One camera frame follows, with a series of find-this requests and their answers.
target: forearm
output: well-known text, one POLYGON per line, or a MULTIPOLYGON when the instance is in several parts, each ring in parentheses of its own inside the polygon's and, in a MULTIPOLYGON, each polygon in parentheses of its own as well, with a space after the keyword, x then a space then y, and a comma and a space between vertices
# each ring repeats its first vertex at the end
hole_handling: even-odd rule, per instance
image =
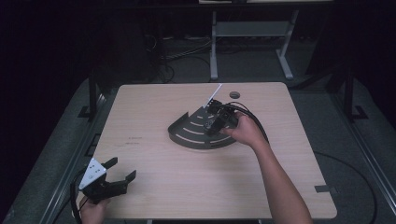
POLYGON ((279 164, 270 146, 261 141, 252 148, 259 161, 274 221, 276 223, 312 223, 303 198, 279 164))

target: human hand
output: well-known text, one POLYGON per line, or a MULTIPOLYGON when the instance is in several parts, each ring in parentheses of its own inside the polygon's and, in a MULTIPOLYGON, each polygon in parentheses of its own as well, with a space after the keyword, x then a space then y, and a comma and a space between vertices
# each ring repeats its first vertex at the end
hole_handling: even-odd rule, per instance
POLYGON ((79 202, 81 221, 83 224, 101 224, 105 219, 105 211, 110 199, 104 199, 94 204, 91 199, 84 196, 79 202))
POLYGON ((262 131, 253 119, 241 112, 235 112, 235 116, 238 118, 238 125, 236 128, 223 128, 220 131, 221 133, 228 134, 236 141, 253 148, 262 144, 268 145, 268 142, 262 135, 262 131))

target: white stick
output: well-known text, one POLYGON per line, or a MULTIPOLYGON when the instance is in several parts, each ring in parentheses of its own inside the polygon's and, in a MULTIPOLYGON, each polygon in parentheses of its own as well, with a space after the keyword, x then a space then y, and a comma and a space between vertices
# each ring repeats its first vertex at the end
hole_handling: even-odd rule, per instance
POLYGON ((205 108, 209 104, 209 102, 213 99, 213 97, 215 97, 216 93, 218 93, 221 86, 222 86, 222 84, 219 83, 218 88, 215 90, 215 92, 213 92, 213 94, 209 97, 209 99, 207 99, 207 102, 206 102, 206 104, 203 105, 203 108, 205 108))

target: human arm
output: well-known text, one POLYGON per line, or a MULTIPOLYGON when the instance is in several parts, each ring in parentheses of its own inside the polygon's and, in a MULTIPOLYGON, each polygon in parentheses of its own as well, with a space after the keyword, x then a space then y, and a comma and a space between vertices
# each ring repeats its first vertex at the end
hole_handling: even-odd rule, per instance
POLYGON ((224 128, 221 132, 250 146, 256 154, 275 223, 313 223, 303 198, 278 162, 259 127, 248 116, 239 112, 235 115, 239 119, 238 126, 235 129, 224 128))
POLYGON ((110 199, 104 199, 98 204, 94 204, 84 196, 79 202, 82 224, 102 224, 105 220, 105 211, 110 199))

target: round hole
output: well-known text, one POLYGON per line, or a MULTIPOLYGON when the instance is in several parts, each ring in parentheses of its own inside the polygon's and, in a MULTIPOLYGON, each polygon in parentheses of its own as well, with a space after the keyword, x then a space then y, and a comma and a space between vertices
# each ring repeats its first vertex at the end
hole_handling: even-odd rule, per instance
POLYGON ((230 97, 233 99, 238 99, 239 97, 241 97, 241 94, 239 94, 239 92, 237 91, 232 91, 230 92, 230 97))

